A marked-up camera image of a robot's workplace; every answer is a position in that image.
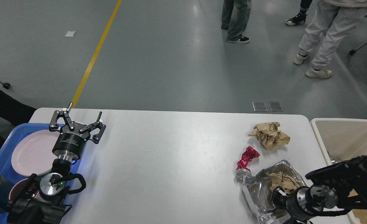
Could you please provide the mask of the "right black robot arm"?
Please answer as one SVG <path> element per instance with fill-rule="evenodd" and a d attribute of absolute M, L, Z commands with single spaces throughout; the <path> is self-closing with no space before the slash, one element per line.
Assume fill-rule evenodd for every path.
<path fill-rule="evenodd" d="M 367 210 L 367 156 L 339 162 L 306 174 L 311 187 L 299 187 L 284 193 L 275 187 L 271 201 L 274 210 L 284 209 L 290 214 L 286 224 L 310 224 L 311 219 L 336 217 L 353 209 Z"/>

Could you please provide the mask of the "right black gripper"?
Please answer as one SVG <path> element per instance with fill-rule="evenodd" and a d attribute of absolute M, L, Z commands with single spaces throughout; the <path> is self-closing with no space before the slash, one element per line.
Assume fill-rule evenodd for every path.
<path fill-rule="evenodd" d="M 306 208 L 306 193 L 309 187 L 299 187 L 292 194 L 286 194 L 282 187 L 277 186 L 271 194 L 272 210 L 287 210 L 290 218 L 283 224 L 313 224 L 310 219 L 314 218 Z"/>

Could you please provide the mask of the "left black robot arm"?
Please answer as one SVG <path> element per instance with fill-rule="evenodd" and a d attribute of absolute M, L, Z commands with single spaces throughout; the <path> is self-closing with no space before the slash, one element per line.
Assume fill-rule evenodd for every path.
<path fill-rule="evenodd" d="M 92 141 L 98 144 L 106 125 L 99 113 L 96 121 L 83 124 L 72 121 L 67 108 L 56 110 L 49 124 L 49 131 L 58 132 L 59 136 L 52 152 L 56 156 L 50 173 L 39 177 L 29 176 L 25 185 L 4 207 L 10 224 L 59 224 L 72 208 L 64 204 L 68 195 L 78 194 L 86 188 L 86 181 L 81 174 L 71 172 L 71 167 L 81 159 L 86 144 Z"/>

